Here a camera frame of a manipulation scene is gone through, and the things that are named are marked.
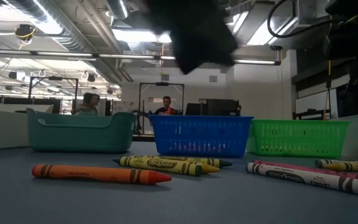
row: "person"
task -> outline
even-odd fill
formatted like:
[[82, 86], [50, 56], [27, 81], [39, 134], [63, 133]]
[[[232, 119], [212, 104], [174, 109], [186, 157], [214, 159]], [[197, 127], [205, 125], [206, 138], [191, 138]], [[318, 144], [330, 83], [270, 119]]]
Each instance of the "person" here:
[[100, 96], [94, 93], [85, 93], [83, 103], [80, 105], [80, 108], [77, 109], [74, 115], [91, 115], [97, 116], [98, 110], [96, 106], [99, 104]]
[[175, 114], [177, 111], [173, 109], [171, 106], [171, 98], [169, 96], [164, 96], [162, 98], [163, 107], [159, 108], [155, 111], [155, 115], [172, 115]]

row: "dark shirt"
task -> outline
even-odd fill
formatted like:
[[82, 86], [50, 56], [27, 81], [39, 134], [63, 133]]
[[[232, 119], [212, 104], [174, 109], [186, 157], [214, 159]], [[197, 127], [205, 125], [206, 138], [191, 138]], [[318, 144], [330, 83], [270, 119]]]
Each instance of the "dark shirt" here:
[[155, 115], [164, 115], [164, 114], [173, 114], [175, 112], [174, 109], [172, 108], [164, 108], [164, 107], [161, 107], [159, 108], [158, 110], [155, 111]]

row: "yellow crayon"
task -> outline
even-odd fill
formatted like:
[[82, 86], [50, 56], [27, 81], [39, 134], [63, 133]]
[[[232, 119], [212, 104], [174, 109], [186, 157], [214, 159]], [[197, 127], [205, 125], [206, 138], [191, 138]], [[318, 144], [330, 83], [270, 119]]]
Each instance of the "yellow crayon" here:
[[[162, 159], [162, 157], [160, 157], [160, 156], [130, 156], [130, 157]], [[163, 159], [163, 160], [178, 161], [177, 159]], [[204, 162], [190, 162], [190, 161], [183, 161], [183, 160], [181, 160], [180, 162], [185, 162], [187, 164], [200, 165], [203, 168], [203, 174], [209, 174], [210, 172], [219, 172], [219, 168], [217, 168], [215, 166], [208, 165], [207, 163], [204, 163]]]
[[215, 166], [217, 168], [222, 168], [222, 167], [232, 165], [231, 162], [223, 161], [221, 159], [212, 159], [212, 158], [194, 158], [194, 157], [181, 157], [181, 156], [145, 156], [145, 157], [159, 158], [159, 159], [171, 159], [171, 160], [176, 160], [176, 161], [203, 162], [205, 164]]
[[113, 159], [113, 161], [121, 166], [171, 172], [175, 174], [199, 176], [203, 173], [203, 168], [200, 165], [190, 164], [189, 162], [171, 161], [168, 159], [123, 156], [120, 159]]
[[326, 164], [323, 167], [327, 169], [337, 170], [337, 171], [358, 172], [358, 162], [335, 162], [333, 164]]

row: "orange crayon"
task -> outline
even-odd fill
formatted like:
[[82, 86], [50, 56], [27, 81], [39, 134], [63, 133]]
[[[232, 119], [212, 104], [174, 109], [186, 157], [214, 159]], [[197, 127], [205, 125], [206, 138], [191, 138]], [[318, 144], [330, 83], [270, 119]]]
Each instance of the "orange crayon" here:
[[85, 167], [39, 164], [32, 168], [34, 177], [73, 180], [98, 180], [128, 184], [155, 184], [170, 181], [169, 175], [151, 170], [117, 169], [107, 167]]

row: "man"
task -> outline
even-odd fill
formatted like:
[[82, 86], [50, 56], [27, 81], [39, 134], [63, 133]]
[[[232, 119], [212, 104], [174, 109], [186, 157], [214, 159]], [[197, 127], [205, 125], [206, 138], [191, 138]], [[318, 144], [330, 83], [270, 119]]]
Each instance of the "man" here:
[[160, 109], [158, 109], [157, 111], [155, 111], [155, 115], [172, 115], [175, 114], [177, 111], [174, 110], [172, 107], [170, 107], [171, 105], [171, 98], [169, 96], [164, 96], [162, 98], [163, 100], [163, 107], [161, 107]]

